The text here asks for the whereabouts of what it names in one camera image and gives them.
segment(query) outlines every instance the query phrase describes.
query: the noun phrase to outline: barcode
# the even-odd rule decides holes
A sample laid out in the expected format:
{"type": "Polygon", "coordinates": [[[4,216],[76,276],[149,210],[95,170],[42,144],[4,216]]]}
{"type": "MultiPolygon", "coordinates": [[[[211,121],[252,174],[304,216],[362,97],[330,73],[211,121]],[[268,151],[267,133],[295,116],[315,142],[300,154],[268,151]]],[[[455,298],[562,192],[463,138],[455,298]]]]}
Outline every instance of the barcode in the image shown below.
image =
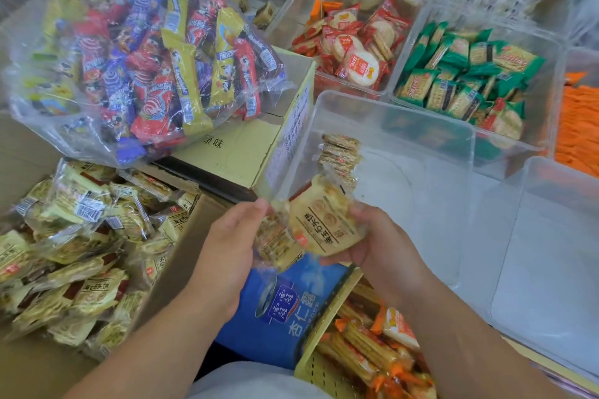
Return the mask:
{"type": "Polygon", "coordinates": [[[106,218],[106,222],[109,223],[109,226],[112,227],[114,230],[123,229],[124,227],[123,223],[120,221],[118,216],[109,216],[108,218],[106,218]]]}
{"type": "Polygon", "coordinates": [[[170,30],[171,32],[176,32],[179,26],[179,20],[181,16],[177,12],[170,12],[167,15],[167,21],[165,23],[164,28],[170,30]]]}
{"type": "Polygon", "coordinates": [[[103,202],[84,197],[77,205],[75,214],[86,221],[97,222],[100,219],[102,210],[104,210],[103,202]]]}
{"type": "Polygon", "coordinates": [[[34,199],[33,197],[25,197],[23,200],[21,200],[21,202],[17,204],[17,206],[14,209],[21,216],[25,216],[27,210],[29,210],[31,206],[35,204],[37,201],[38,200],[34,199]]]}
{"type": "Polygon", "coordinates": [[[191,123],[193,122],[193,109],[191,108],[191,99],[190,98],[181,98],[181,110],[183,111],[183,122],[191,123]]]}
{"type": "Polygon", "coordinates": [[[273,54],[268,49],[263,50],[260,53],[260,58],[266,63],[268,71],[274,71],[277,69],[277,61],[274,59],[273,54]]]}
{"type": "Polygon", "coordinates": [[[251,97],[246,101],[246,117],[253,117],[256,115],[256,97],[251,97]]]}

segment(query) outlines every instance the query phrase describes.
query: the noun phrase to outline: paper label on box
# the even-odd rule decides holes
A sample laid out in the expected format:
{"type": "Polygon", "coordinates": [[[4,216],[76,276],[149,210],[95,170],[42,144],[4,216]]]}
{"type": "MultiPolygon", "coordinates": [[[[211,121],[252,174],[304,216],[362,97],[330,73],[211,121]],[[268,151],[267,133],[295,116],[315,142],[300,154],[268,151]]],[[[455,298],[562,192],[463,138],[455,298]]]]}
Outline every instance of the paper label on box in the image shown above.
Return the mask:
{"type": "Polygon", "coordinates": [[[299,97],[299,101],[291,114],[289,114],[283,126],[283,135],[266,167],[266,181],[268,181],[268,185],[273,190],[279,184],[281,175],[289,168],[289,164],[297,148],[300,134],[308,117],[308,109],[310,108],[309,98],[310,86],[304,89],[304,92],[299,97]]]}

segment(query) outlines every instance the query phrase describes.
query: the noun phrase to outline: person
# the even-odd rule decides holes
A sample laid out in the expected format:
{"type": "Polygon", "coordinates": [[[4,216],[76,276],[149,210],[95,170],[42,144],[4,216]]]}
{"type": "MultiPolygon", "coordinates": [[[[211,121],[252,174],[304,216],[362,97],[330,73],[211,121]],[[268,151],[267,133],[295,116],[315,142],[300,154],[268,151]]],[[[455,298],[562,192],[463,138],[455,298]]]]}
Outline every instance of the person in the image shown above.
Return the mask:
{"type": "MultiPolygon", "coordinates": [[[[268,203],[240,203],[215,221],[188,284],[65,399],[328,397],[287,370],[231,363],[192,385],[208,347],[232,318],[268,203]]],[[[409,236],[379,208],[357,203],[367,236],[322,264],[352,261],[401,312],[444,399],[562,399],[565,393],[509,346],[427,268],[409,236]]]]}

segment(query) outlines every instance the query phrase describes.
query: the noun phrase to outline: yellow basket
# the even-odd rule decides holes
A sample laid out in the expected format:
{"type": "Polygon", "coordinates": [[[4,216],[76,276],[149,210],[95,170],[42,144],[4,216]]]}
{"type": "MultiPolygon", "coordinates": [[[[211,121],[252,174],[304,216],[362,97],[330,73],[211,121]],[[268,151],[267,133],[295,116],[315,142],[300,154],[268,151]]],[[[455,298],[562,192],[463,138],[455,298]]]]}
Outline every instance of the yellow basket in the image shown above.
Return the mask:
{"type": "Polygon", "coordinates": [[[353,386],[345,380],[333,364],[321,354],[315,352],[314,349],[322,335],[325,334],[326,328],[328,328],[335,318],[337,311],[345,302],[349,293],[353,290],[361,277],[362,270],[356,268],[346,279],[345,283],[340,288],[335,298],[333,298],[331,304],[320,317],[305,341],[304,352],[297,363],[294,372],[294,377],[309,382],[312,385],[316,385],[326,394],[340,399],[357,399],[361,398],[362,394],[355,390],[353,386]]]}

